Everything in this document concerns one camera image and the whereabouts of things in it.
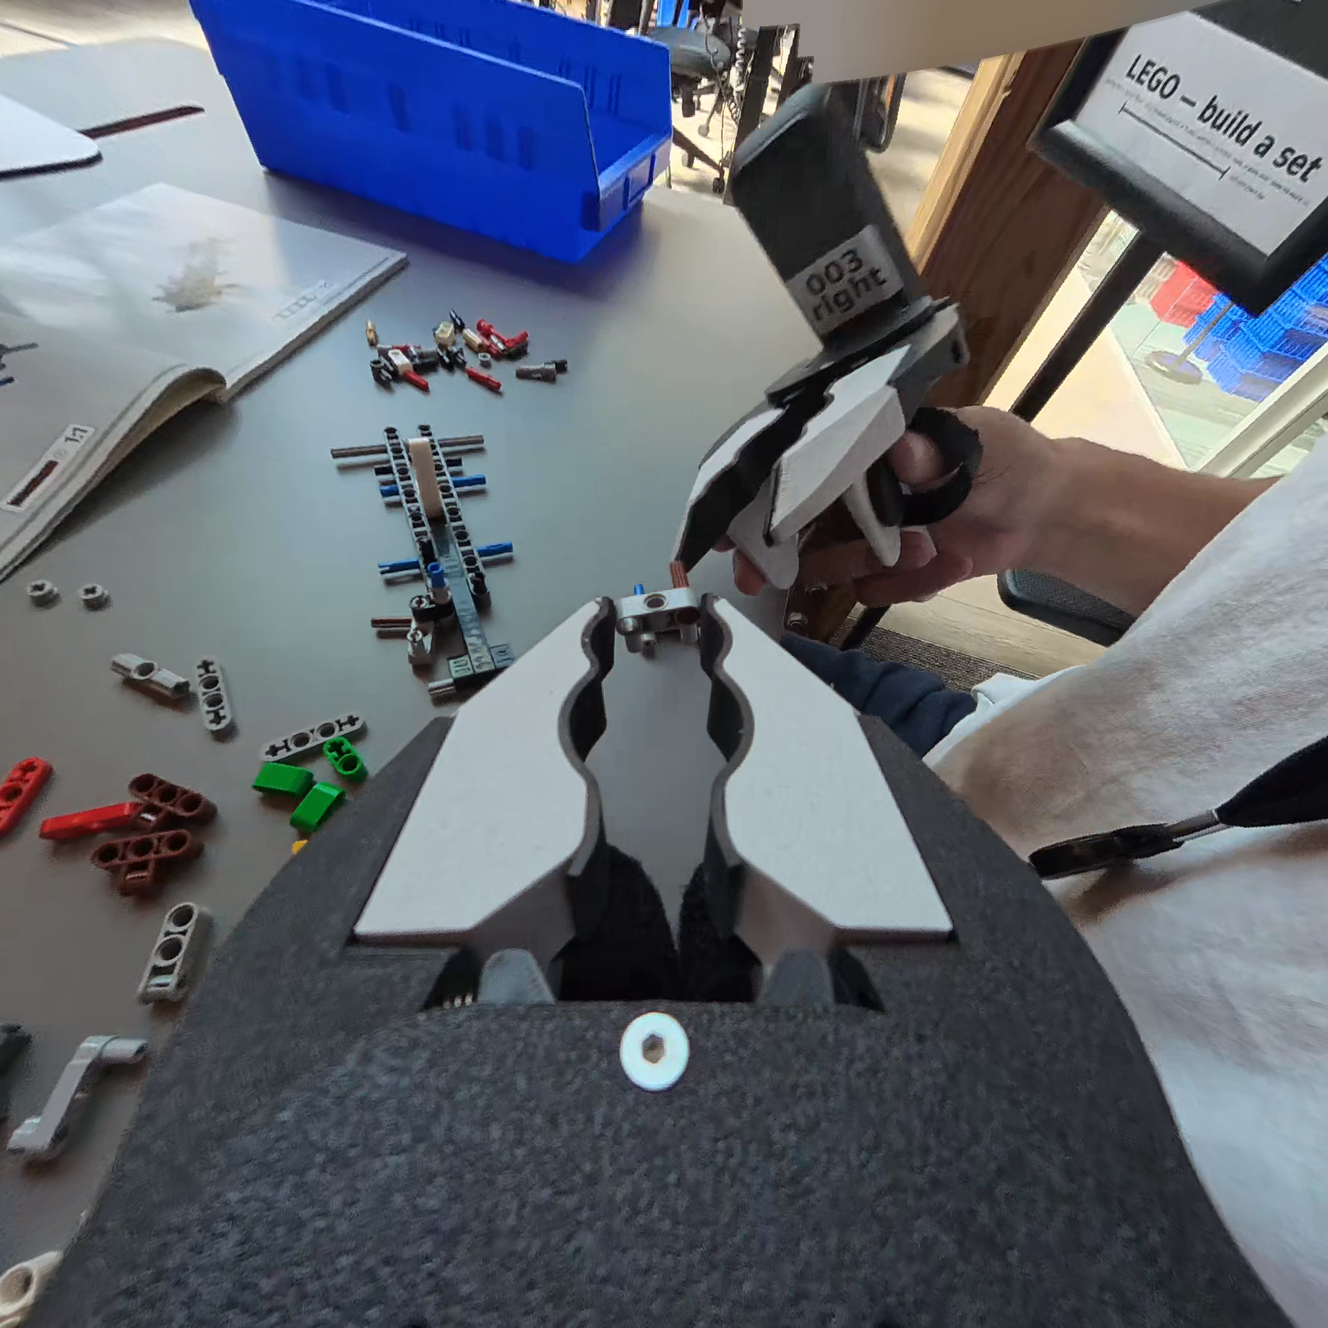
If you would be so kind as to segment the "person's right forearm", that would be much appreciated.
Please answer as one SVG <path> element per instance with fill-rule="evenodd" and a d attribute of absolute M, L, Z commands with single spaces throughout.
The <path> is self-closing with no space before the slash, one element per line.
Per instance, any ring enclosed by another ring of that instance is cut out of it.
<path fill-rule="evenodd" d="M 1018 566 L 1135 618 L 1277 483 L 1279 477 L 1190 472 L 1081 438 L 1056 439 Z"/>

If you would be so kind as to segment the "pile of small lego pins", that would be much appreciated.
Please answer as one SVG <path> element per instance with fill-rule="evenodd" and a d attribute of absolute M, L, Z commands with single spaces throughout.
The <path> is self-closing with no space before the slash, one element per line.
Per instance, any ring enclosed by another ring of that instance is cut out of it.
<path fill-rule="evenodd" d="M 553 385 L 569 371 L 564 355 L 534 354 L 526 328 L 507 330 L 488 319 L 464 321 L 452 310 L 422 341 L 392 340 L 373 319 L 363 322 L 368 371 L 374 389 L 430 393 L 434 376 L 455 376 L 502 396 L 507 379 Z"/>

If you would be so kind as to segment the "white board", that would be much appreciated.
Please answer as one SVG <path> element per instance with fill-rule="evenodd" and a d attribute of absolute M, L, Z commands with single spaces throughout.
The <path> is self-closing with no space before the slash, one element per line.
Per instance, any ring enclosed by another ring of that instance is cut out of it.
<path fill-rule="evenodd" d="M 101 156 L 91 137 L 1 95 L 1 178 L 80 169 Z"/>

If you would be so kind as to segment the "wooden post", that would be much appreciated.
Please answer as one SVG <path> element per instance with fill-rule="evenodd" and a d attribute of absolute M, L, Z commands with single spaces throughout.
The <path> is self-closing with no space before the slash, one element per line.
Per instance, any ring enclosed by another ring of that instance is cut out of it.
<path fill-rule="evenodd" d="M 985 58 L 907 227 L 932 295 L 959 306 L 967 363 L 928 395 L 978 404 L 1105 216 L 1102 199 L 1043 158 L 1034 134 L 1086 39 Z"/>

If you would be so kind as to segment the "red lego beam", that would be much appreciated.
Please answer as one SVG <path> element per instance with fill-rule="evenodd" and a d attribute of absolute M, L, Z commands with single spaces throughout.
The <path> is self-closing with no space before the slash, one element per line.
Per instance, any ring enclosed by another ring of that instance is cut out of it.
<path fill-rule="evenodd" d="M 42 757 L 17 760 L 1 779 L 0 836 L 12 833 L 47 784 L 53 766 Z"/>

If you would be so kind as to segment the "grey lego crank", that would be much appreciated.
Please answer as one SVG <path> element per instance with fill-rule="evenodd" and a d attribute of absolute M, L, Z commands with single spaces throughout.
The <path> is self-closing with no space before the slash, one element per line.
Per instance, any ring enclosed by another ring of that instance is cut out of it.
<path fill-rule="evenodd" d="M 121 1034 L 83 1038 L 60 1072 L 36 1116 L 25 1117 L 9 1135 L 6 1152 L 27 1165 L 55 1158 L 69 1143 L 98 1076 L 110 1068 L 129 1068 L 147 1059 L 148 1040 Z"/>

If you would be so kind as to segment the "grey long lego beam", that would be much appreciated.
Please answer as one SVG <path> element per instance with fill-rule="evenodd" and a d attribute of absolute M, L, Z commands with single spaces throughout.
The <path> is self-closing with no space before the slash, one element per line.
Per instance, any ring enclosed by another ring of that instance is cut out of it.
<path fill-rule="evenodd" d="M 291 762 L 321 752 L 325 741 L 333 738 L 354 740 L 366 728 L 365 717 L 357 711 L 302 724 L 284 735 L 265 741 L 259 749 L 261 762 Z"/>

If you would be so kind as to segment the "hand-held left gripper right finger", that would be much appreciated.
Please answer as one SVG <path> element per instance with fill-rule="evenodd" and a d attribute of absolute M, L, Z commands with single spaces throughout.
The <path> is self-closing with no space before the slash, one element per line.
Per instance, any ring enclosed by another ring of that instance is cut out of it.
<path fill-rule="evenodd" d="M 771 969 L 789 951 L 948 940 L 953 923 L 853 706 L 717 594 L 702 597 L 713 925 Z"/>

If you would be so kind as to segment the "grey lego pin connector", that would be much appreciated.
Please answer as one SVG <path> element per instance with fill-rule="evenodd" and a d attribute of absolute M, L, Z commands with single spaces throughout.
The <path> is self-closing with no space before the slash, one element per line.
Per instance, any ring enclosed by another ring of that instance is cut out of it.
<path fill-rule="evenodd" d="M 153 697 L 164 702 L 181 702 L 191 692 L 191 684 L 183 675 L 170 668 L 164 668 L 153 659 L 132 653 L 113 654 L 110 657 L 110 670 L 121 681 L 140 691 L 150 692 Z"/>

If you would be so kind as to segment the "white lego piece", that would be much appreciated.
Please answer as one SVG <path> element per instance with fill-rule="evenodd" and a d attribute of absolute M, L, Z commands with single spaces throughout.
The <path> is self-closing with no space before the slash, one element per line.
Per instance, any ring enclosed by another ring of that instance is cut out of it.
<path fill-rule="evenodd" d="M 11 1264 L 1 1272 L 1 1326 L 19 1326 L 61 1263 L 61 1250 L 45 1250 Z"/>

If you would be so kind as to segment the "black framed sign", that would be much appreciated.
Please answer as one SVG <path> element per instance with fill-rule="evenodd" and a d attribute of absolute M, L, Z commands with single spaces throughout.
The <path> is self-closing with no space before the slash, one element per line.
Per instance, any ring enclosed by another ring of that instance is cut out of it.
<path fill-rule="evenodd" d="M 1084 42 L 1030 148 L 1133 226 L 1013 404 L 1032 420 L 1163 254 L 1261 314 L 1324 256 L 1326 3 L 1214 3 Z"/>

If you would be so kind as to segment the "lego chassis assembly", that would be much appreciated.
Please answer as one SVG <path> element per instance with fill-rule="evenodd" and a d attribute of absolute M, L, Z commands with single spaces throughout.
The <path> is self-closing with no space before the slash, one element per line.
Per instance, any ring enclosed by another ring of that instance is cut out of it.
<path fill-rule="evenodd" d="M 411 672 L 438 706 L 468 698 L 517 657 L 487 626 L 488 574 L 513 559 L 513 544 L 476 542 L 464 509 L 466 499 L 488 490 L 487 476 L 466 468 L 485 449 L 482 434 L 441 436 L 422 423 L 414 430 L 389 425 L 376 442 L 328 450 L 343 471 L 370 471 L 381 504 L 406 523 L 408 555 L 376 564 L 384 586 L 408 591 L 406 608 L 376 613 L 370 629 L 376 638 L 403 645 Z"/>

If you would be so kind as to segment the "white door frame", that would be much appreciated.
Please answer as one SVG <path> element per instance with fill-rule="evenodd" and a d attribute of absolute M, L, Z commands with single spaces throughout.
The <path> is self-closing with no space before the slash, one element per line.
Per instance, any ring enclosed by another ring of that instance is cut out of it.
<path fill-rule="evenodd" d="M 1204 463 L 1220 477 L 1250 477 L 1324 415 L 1326 344 L 1236 425 Z"/>

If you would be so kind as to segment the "grey short lego beam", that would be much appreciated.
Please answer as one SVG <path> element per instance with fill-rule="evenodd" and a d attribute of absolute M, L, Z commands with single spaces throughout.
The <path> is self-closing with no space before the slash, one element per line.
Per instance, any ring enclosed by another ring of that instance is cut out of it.
<path fill-rule="evenodd" d="M 213 740 L 230 738 L 237 717 L 224 670 L 216 657 L 205 654 L 194 664 L 194 684 L 204 728 Z"/>

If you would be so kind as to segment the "grey two-hole lego connector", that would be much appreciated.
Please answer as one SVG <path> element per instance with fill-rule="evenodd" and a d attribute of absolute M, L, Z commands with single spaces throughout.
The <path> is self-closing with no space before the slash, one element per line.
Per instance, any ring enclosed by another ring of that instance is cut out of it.
<path fill-rule="evenodd" d="M 137 983 L 142 1005 L 180 1004 L 194 989 L 211 929 L 207 907 L 185 901 L 164 913 Z"/>

